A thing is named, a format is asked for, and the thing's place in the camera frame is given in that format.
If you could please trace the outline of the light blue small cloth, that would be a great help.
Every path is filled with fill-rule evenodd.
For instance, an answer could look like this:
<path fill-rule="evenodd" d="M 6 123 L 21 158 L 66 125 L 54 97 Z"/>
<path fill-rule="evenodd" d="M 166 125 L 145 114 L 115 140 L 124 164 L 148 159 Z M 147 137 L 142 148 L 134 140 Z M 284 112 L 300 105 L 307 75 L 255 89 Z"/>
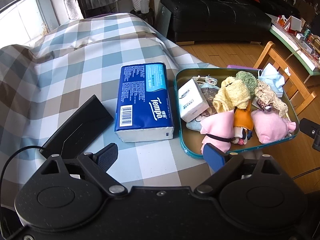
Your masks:
<path fill-rule="evenodd" d="M 191 122 L 186 123 L 186 128 L 190 129 L 192 131 L 200 131 L 202 128 L 201 122 L 196 121 L 195 119 L 192 120 Z"/>

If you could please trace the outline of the patterned curtain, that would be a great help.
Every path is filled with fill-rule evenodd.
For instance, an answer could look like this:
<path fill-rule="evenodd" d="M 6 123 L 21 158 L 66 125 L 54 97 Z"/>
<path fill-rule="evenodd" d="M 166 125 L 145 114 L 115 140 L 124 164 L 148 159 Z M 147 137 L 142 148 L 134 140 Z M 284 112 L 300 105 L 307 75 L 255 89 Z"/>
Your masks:
<path fill-rule="evenodd" d="M 63 0 L 70 20 L 81 20 L 83 15 L 78 0 Z"/>

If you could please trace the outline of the potpourri sachet bag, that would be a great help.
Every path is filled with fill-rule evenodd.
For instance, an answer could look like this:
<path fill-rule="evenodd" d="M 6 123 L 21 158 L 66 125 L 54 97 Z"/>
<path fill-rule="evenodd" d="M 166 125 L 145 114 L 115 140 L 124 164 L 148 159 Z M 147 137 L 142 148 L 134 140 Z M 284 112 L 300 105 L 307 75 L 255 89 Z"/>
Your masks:
<path fill-rule="evenodd" d="M 207 110 L 205 110 L 201 114 L 201 116 L 208 117 L 210 115 L 216 114 L 217 111 L 216 111 L 215 107 L 213 106 L 213 100 L 219 91 L 219 87 L 217 87 L 216 85 L 211 85 L 209 83 L 203 83 L 200 85 L 200 89 L 201 89 L 201 91 L 202 91 L 202 93 L 203 93 L 203 95 L 209 105 L 209 108 Z"/>

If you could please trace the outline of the beige lace cloth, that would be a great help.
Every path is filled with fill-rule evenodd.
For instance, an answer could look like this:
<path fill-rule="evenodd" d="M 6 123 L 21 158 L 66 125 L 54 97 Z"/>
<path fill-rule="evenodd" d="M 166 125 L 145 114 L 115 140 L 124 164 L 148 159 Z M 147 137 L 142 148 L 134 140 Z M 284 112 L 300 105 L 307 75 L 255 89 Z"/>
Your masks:
<path fill-rule="evenodd" d="M 271 106 L 278 112 L 280 117 L 285 118 L 288 113 L 287 104 L 277 97 L 277 94 L 267 83 L 257 80 L 257 84 L 255 88 L 255 96 L 257 99 L 259 99 L 264 106 Z"/>

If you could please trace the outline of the blue Tempo tissue pack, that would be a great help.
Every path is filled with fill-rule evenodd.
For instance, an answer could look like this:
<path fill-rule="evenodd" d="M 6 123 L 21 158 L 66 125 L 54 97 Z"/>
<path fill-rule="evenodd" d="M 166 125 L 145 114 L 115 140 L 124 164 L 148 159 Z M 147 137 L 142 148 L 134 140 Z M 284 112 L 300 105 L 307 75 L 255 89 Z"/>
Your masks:
<path fill-rule="evenodd" d="M 165 64 L 121 68 L 114 131 L 122 142 L 173 138 L 174 121 Z"/>

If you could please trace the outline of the blue face mask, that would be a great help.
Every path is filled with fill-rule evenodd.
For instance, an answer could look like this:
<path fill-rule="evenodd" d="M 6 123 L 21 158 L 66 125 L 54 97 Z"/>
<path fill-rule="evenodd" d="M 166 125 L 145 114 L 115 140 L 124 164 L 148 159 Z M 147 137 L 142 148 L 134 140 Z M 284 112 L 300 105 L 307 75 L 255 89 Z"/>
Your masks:
<path fill-rule="evenodd" d="M 258 80 L 263 81 L 271 87 L 278 98 L 283 96 L 285 78 L 276 70 L 276 68 L 268 63 L 263 70 L 259 70 Z"/>

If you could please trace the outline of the wooden chair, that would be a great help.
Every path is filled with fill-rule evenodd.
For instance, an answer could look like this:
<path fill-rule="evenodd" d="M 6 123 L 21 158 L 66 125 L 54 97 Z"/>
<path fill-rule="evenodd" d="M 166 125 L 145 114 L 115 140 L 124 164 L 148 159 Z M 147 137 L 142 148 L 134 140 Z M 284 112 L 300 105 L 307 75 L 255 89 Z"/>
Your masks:
<path fill-rule="evenodd" d="M 295 97 L 303 99 L 298 106 L 294 107 L 297 116 L 315 100 L 317 93 L 308 89 L 306 84 L 298 77 L 293 68 L 287 61 L 275 50 L 275 44 L 272 41 L 267 42 L 259 58 L 254 64 L 254 69 L 263 70 L 270 59 L 273 66 L 285 79 L 284 93 L 292 101 Z"/>

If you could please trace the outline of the pink plush toy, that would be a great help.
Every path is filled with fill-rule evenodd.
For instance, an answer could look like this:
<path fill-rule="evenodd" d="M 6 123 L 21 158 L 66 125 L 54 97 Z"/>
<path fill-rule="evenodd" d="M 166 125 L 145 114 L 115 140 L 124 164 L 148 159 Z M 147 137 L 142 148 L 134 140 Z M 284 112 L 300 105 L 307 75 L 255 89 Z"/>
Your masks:
<path fill-rule="evenodd" d="M 273 112 L 264 113 L 261 110 L 255 110 L 251 113 L 251 117 L 255 133 L 262 144 L 282 140 L 289 133 L 294 132 L 297 127 L 295 122 L 281 118 L 277 113 Z"/>

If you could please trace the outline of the purple mat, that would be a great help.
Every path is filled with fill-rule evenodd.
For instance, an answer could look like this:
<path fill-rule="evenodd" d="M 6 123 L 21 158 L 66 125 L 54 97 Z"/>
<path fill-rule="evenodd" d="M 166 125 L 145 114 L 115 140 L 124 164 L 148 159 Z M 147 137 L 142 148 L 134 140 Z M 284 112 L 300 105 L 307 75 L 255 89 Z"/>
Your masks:
<path fill-rule="evenodd" d="M 227 68 L 230 69 L 254 69 L 253 67 L 246 67 L 246 66 L 238 66 L 238 65 L 228 65 Z"/>

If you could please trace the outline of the black leather sofa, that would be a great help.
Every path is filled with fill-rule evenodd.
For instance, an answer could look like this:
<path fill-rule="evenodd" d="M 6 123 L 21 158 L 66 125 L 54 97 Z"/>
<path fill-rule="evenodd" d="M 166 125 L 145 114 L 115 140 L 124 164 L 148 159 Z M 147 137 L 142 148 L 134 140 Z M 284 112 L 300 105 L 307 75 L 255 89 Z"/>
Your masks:
<path fill-rule="evenodd" d="M 273 16 L 300 17 L 284 0 L 161 0 L 171 13 L 168 39 L 174 42 L 261 42 Z"/>

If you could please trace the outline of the yellow plush toy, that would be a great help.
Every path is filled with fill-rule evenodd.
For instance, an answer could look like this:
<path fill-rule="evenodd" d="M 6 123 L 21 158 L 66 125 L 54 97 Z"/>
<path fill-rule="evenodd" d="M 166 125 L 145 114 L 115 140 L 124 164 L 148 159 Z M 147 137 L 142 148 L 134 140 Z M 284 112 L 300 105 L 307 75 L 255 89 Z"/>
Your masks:
<path fill-rule="evenodd" d="M 246 109 L 250 101 L 250 93 L 242 80 L 229 76 L 221 82 L 221 88 L 213 99 L 213 107 L 217 113 L 238 109 Z"/>

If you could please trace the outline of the white box on table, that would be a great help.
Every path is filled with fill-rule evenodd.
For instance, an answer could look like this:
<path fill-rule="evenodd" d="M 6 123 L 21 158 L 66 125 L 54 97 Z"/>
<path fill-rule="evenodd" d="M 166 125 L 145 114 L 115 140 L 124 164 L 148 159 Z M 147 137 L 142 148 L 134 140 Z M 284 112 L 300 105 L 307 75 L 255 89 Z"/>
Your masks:
<path fill-rule="evenodd" d="M 301 31 L 302 21 L 294 16 L 290 16 L 284 25 L 286 31 Z"/>

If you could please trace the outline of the orange cloth doll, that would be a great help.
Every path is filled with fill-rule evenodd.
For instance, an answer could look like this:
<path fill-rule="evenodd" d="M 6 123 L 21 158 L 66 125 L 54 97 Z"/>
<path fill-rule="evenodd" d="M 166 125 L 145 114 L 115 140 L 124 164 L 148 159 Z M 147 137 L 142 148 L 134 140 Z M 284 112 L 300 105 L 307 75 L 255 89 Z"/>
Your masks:
<path fill-rule="evenodd" d="M 253 120 L 251 117 L 251 102 L 246 109 L 234 111 L 234 138 L 233 144 L 245 145 L 251 139 L 253 133 Z"/>

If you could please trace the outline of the small white tissue box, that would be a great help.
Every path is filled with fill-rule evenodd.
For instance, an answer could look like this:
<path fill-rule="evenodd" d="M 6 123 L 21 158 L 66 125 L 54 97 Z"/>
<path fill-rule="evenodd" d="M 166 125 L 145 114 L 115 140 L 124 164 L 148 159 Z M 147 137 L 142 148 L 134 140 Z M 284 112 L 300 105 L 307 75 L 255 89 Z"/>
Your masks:
<path fill-rule="evenodd" d="M 209 108 L 204 94 L 193 78 L 178 89 L 178 106 L 180 117 L 185 122 L 191 122 Z"/>

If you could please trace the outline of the pink cloth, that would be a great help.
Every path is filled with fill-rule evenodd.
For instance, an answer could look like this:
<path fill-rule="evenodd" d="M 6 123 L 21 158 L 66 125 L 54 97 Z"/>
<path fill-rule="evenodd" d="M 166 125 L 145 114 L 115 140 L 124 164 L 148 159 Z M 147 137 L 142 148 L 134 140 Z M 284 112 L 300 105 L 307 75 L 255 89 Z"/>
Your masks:
<path fill-rule="evenodd" d="M 211 115 L 201 122 L 200 133 L 205 135 L 202 140 L 201 153 L 205 144 L 212 144 L 223 153 L 231 148 L 231 141 L 234 138 L 234 111 L 227 111 Z"/>

